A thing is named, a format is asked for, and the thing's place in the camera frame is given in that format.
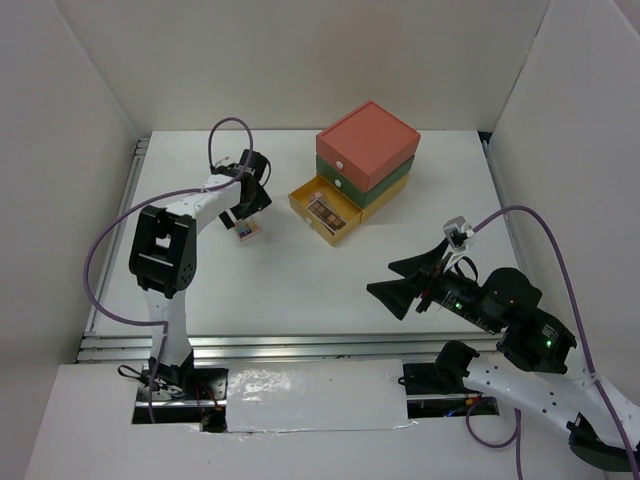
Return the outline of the colourful square eyeshadow palette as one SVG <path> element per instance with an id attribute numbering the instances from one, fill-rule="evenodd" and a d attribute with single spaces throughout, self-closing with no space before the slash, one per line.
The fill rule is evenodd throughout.
<path id="1" fill-rule="evenodd" d="M 252 216 L 246 219 L 237 220 L 233 229 L 240 242 L 247 241 L 262 232 L 260 225 Z"/>

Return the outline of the yellow drawer box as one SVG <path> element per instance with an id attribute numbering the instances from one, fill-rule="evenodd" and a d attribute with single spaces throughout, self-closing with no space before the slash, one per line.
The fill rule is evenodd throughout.
<path id="1" fill-rule="evenodd" d="M 337 187 L 316 176 L 289 194 L 289 204 L 328 244 L 335 246 L 394 199 L 408 179 L 409 175 L 403 176 L 369 206 L 360 208 Z"/>

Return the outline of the brown eyeshadow palette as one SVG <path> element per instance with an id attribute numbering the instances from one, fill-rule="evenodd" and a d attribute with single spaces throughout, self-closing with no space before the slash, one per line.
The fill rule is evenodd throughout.
<path id="1" fill-rule="evenodd" d="M 342 230 L 347 225 L 347 222 L 323 200 L 311 202 L 307 206 L 307 210 L 332 234 Z"/>

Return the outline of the green drawer box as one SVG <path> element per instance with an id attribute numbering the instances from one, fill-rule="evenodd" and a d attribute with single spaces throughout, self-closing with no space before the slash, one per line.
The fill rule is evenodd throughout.
<path id="1" fill-rule="evenodd" d="M 379 198 L 386 190 L 393 186 L 398 180 L 409 173 L 415 156 L 409 157 L 403 164 L 392 171 L 388 176 L 368 191 L 360 190 L 355 184 L 348 180 L 343 174 L 335 170 L 329 163 L 320 156 L 316 157 L 316 171 L 331 186 L 335 187 L 359 208 L 368 207 L 373 201 Z"/>

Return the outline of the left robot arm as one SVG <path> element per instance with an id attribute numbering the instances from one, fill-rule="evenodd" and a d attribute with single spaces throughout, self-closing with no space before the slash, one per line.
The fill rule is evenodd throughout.
<path id="1" fill-rule="evenodd" d="M 173 398 L 196 389 L 186 290 L 196 274 L 198 235 L 216 220 L 231 229 L 269 206 L 262 178 L 270 173 L 267 157 L 244 150 L 238 163 L 215 165 L 196 192 L 163 207 L 148 205 L 138 216 L 129 270 L 144 292 L 150 320 L 160 325 L 152 336 L 150 374 Z"/>

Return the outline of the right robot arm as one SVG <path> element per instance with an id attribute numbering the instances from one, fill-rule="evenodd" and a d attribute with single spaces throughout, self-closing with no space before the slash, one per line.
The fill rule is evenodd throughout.
<path id="1" fill-rule="evenodd" d="M 411 307 L 437 305 L 498 336 L 508 368 L 467 344 L 450 340 L 431 364 L 405 367 L 407 391 L 473 391 L 528 413 L 566 438 L 581 460 L 607 472 L 639 471 L 639 407 L 589 369 L 586 351 L 560 320 L 540 309 L 539 289 L 519 270 L 502 267 L 483 283 L 451 260 L 448 241 L 422 255 L 395 261 L 398 279 L 367 291 L 397 319 Z"/>

